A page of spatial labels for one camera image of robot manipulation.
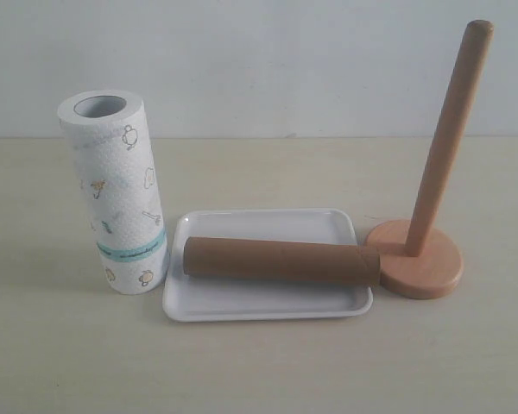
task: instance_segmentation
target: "wooden base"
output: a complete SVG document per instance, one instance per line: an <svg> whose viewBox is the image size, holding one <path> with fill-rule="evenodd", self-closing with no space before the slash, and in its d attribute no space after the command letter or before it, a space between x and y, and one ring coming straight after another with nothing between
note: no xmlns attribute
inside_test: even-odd
<svg viewBox="0 0 518 414"><path fill-rule="evenodd" d="M463 274L463 259L455 243L432 229L418 257L405 253L409 220L385 222L367 236L366 245L378 248L381 284L407 298L433 299L452 292Z"/></svg>

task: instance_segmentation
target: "blue stripe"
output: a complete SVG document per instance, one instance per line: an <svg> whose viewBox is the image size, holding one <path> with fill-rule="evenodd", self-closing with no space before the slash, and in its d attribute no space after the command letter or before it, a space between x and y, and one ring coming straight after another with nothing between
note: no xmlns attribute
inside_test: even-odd
<svg viewBox="0 0 518 414"><path fill-rule="evenodd" d="M157 235L157 237L154 240L152 240L148 244L140 246L139 248L132 248L130 250L113 250L112 248L108 248L103 244L96 244L98 244L98 250L104 257L107 257L109 260L126 263L129 261L146 259L150 255L155 253L165 242L166 239L167 233L165 231L165 228L163 228L163 230L160 231L159 235Z"/></svg>

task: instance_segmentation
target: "white tray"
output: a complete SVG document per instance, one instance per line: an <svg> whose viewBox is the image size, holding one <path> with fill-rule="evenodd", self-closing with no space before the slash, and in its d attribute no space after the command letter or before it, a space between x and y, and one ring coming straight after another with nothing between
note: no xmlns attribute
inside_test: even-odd
<svg viewBox="0 0 518 414"><path fill-rule="evenodd" d="M200 279L184 274L189 236L356 244L350 218L340 210L195 211L179 220L163 293L163 309L184 322L354 317L372 305L369 287L282 281Z"/></svg>

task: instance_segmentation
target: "brown cardboard tube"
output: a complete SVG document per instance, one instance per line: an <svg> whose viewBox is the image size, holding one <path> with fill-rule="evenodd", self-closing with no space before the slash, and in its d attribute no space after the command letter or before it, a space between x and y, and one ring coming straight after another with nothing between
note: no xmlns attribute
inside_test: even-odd
<svg viewBox="0 0 518 414"><path fill-rule="evenodd" d="M354 245L189 237L183 267L197 277L380 283L377 250Z"/></svg>

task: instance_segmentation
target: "white paper towel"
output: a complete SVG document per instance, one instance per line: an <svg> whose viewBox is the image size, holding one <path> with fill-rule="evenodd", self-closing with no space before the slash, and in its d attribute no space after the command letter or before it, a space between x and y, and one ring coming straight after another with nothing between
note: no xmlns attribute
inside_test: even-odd
<svg viewBox="0 0 518 414"><path fill-rule="evenodd" d="M126 91L89 91L58 108L111 286L150 291L167 272L165 217L144 104Z"/></svg>

